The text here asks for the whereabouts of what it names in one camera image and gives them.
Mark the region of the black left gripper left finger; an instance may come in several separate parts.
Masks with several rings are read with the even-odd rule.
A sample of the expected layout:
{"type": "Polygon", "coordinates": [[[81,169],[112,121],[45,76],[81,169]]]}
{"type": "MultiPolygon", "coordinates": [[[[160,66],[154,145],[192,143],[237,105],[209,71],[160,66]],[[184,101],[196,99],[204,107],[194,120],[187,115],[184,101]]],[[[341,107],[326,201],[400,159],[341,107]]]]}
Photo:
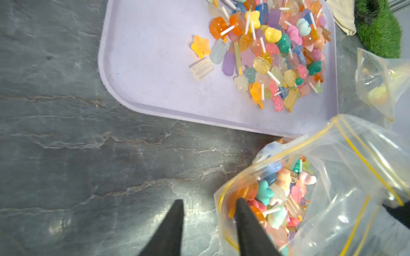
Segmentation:
{"type": "Polygon", "coordinates": [[[139,256],[180,256],[183,227],[184,204],[177,199],[139,256]]]}

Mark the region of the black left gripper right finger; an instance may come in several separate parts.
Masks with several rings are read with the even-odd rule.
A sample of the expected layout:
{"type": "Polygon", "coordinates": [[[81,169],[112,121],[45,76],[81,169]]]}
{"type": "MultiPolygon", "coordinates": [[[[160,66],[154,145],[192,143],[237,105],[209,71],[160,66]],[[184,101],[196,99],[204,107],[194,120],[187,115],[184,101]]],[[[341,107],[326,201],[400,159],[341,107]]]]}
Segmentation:
{"type": "Polygon", "coordinates": [[[243,198],[236,202],[236,226],[241,256],[280,256],[243,198]]]}

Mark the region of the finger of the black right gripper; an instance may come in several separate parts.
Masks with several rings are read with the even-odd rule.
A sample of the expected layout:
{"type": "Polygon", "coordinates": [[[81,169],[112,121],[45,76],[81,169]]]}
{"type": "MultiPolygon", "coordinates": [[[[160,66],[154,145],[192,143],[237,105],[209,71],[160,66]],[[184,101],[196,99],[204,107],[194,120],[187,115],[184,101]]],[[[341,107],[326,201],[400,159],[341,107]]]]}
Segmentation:
{"type": "Polygon", "coordinates": [[[407,229],[410,229],[410,202],[400,205],[395,200],[384,200],[382,203],[387,212],[407,229]]]}

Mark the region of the ziploc bag of candies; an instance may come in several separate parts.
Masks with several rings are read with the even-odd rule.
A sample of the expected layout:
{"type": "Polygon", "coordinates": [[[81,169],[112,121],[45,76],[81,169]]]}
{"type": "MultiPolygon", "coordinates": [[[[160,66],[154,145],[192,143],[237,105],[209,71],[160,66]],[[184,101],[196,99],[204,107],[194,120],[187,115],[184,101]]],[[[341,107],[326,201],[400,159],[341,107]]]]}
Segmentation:
{"type": "Polygon", "coordinates": [[[358,48],[355,82],[359,99],[393,122],[397,101],[410,89],[410,60],[382,58],[358,48]]]}
{"type": "Polygon", "coordinates": [[[407,256],[410,229],[382,203],[410,201],[410,139],[338,115],[290,143],[267,144],[214,198],[227,256],[240,253],[239,198],[284,256],[407,256]]]}

